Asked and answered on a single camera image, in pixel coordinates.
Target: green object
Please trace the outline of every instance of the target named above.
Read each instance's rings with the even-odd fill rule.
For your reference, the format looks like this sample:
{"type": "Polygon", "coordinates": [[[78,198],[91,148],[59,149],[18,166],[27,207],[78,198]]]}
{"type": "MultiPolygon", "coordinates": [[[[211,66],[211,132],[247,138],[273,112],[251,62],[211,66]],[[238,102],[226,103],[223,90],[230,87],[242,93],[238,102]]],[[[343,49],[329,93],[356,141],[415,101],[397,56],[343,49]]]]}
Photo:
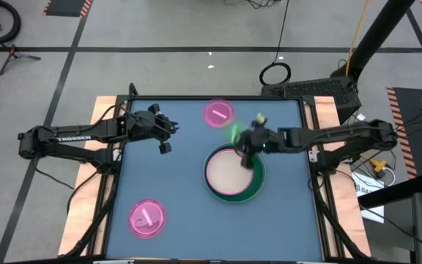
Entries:
{"type": "Polygon", "coordinates": [[[259,157],[259,155],[255,155],[253,157],[253,178],[252,181],[247,187],[244,192],[236,195],[224,195],[220,194],[217,191],[215,191],[208,183],[206,178],[206,167],[208,165],[208,161],[211,159],[211,157],[214,156],[217,152],[221,150],[233,150],[234,145],[233,144],[224,144],[217,148],[215,148],[206,158],[206,161],[204,162],[204,168],[203,168],[203,178],[204,182],[206,183],[207,188],[211,191],[212,194],[214,194],[217,198],[220,200],[223,200],[224,202],[246,202],[250,200],[251,198],[255,197],[260,190],[262,189],[263,183],[264,183],[264,165],[262,159],[259,157]]]}

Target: wooden table frame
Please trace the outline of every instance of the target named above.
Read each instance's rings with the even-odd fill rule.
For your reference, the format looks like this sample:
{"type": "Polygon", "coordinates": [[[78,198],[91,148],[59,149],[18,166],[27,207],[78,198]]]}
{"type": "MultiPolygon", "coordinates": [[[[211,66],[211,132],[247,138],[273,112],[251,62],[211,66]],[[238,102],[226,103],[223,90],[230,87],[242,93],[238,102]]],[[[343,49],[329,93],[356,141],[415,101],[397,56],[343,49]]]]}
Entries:
{"type": "MultiPolygon", "coordinates": [[[[127,96],[98,96],[95,101],[94,111],[92,113],[91,123],[98,120],[103,112],[114,104],[119,104],[126,100],[127,96]]],[[[306,125],[309,128],[329,128],[338,126],[338,114],[336,111],[336,105],[332,97],[315,97],[314,105],[304,105],[303,111],[306,113],[306,125]]],[[[114,111],[110,111],[104,118],[112,118],[114,111]]],[[[343,142],[324,144],[325,150],[334,150],[342,146],[343,142]]],[[[96,150],[99,148],[106,147],[106,144],[102,144],[96,141],[88,141],[85,144],[86,149],[96,150]]],[[[80,165],[77,180],[75,186],[79,186],[85,179],[88,178],[95,169],[90,164],[80,165]]],[[[345,172],[351,175],[349,165],[340,164],[338,171],[345,172]]],[[[82,237],[85,230],[92,223],[93,216],[101,208],[105,202],[113,182],[112,175],[97,176],[90,180],[78,193],[73,197],[70,206],[70,212],[68,213],[66,224],[64,227],[64,233],[62,241],[59,247],[59,254],[64,254],[70,251],[78,240],[82,237]]],[[[342,173],[332,175],[329,181],[325,180],[325,184],[322,187],[322,196],[324,200],[329,204],[330,208],[336,207],[336,216],[338,222],[347,232],[353,242],[356,243],[358,248],[366,255],[370,256],[369,244],[366,237],[366,231],[364,230],[363,220],[360,214],[360,208],[356,191],[352,180],[347,178],[342,173]]],[[[106,216],[103,219],[102,224],[97,229],[95,236],[95,242],[90,243],[87,247],[89,254],[102,254],[105,251],[105,238],[106,238],[106,216]]],[[[333,228],[324,216],[320,216],[325,220],[319,222],[325,230],[327,245],[325,249],[322,247],[323,255],[326,256],[326,251],[331,257],[350,257],[349,252],[344,248],[341,250],[340,241],[336,239],[333,228]]]]}

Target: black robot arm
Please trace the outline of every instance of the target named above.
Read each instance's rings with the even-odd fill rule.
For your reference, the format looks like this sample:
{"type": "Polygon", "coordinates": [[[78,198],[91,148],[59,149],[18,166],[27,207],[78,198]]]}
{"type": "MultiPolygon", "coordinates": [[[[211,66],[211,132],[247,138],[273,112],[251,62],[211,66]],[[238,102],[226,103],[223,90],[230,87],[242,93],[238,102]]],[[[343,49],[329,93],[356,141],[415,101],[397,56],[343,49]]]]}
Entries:
{"type": "Polygon", "coordinates": [[[319,151],[311,157],[317,172],[334,174],[345,159],[367,150],[391,150],[396,146],[398,135],[390,123],[374,120],[356,122],[334,128],[311,130],[308,128],[265,128],[267,119],[259,117],[251,124],[253,129],[240,133],[235,139],[235,150],[243,154],[241,165],[253,168],[256,153],[299,153],[316,144],[347,142],[334,151],[319,151]]]}
{"type": "Polygon", "coordinates": [[[175,125],[178,123],[170,121],[168,117],[161,114],[158,104],[151,105],[148,111],[131,113],[126,109],[123,110],[124,115],[99,120],[93,125],[36,126],[25,133],[19,133],[19,155],[25,159],[52,156],[89,162],[97,167],[100,173],[104,173],[114,165],[111,151],[105,148],[86,150],[62,143],[86,140],[119,143],[157,139],[160,142],[160,153],[165,154],[171,151],[171,146],[166,141],[177,131],[178,128],[175,125]]]}

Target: gray floor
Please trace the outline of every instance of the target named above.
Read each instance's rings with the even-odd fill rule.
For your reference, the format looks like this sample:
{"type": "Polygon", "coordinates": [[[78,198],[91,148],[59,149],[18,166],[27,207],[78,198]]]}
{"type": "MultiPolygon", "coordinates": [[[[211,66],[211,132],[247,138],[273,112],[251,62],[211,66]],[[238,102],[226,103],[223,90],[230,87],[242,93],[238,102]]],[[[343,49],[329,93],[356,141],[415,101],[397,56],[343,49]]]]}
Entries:
{"type": "MultiPolygon", "coordinates": [[[[23,28],[14,40],[21,47],[70,47],[80,18],[44,17],[39,0],[8,0],[21,14],[23,28]]],[[[386,0],[371,1],[360,38],[386,0]]],[[[349,47],[363,1],[293,0],[289,4],[282,46],[349,47]]],[[[412,12],[422,30],[422,7],[412,12]]],[[[253,10],[221,0],[96,0],[82,32],[80,47],[275,46],[284,1],[253,10]]],[[[6,14],[0,12],[1,21],[6,14]]],[[[405,17],[384,47],[420,48],[405,17]]],[[[14,62],[0,76],[0,242],[26,173],[17,155],[17,133],[41,125],[59,81],[67,53],[34,53],[42,60],[14,62]]],[[[88,123],[98,95],[127,92],[133,81],[143,95],[258,95],[260,70],[274,58],[265,52],[76,53],[52,125],[88,123]]],[[[345,53],[282,53],[292,67],[292,81],[324,78],[345,53]]],[[[6,54],[0,53],[0,67],[6,54]]],[[[267,82],[283,73],[271,70],[267,82]]],[[[386,87],[422,89],[422,53],[376,54],[359,80],[361,112],[369,119],[393,122],[386,87]]],[[[399,148],[397,182],[406,180],[399,148]]],[[[393,161],[391,154],[381,156],[393,161]]],[[[73,185],[78,165],[44,158],[39,168],[73,185]]],[[[5,261],[55,257],[62,236],[70,190],[36,174],[5,261]]],[[[410,202],[385,211],[412,229],[410,202]]],[[[365,221],[372,253],[381,260],[409,261],[412,242],[388,224],[365,221]]]]}

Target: tripod stand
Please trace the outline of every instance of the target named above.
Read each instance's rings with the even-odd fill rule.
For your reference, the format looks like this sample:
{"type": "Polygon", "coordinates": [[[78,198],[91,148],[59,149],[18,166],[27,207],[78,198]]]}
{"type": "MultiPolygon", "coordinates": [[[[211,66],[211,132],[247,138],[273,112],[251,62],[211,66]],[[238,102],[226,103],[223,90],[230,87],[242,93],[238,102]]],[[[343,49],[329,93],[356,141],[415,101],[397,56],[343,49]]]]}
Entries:
{"type": "MultiPolygon", "coordinates": [[[[4,48],[8,48],[4,43],[0,43],[1,46],[3,46],[4,48]]],[[[20,59],[20,58],[29,58],[29,59],[34,59],[34,60],[41,60],[42,58],[38,57],[38,56],[31,56],[31,55],[27,55],[27,54],[22,54],[20,52],[17,52],[17,48],[15,47],[14,44],[11,45],[11,49],[9,50],[9,55],[7,55],[6,61],[3,64],[3,67],[0,70],[0,76],[2,76],[4,74],[4,71],[6,70],[6,67],[8,66],[8,64],[16,59],[20,59]]]]}

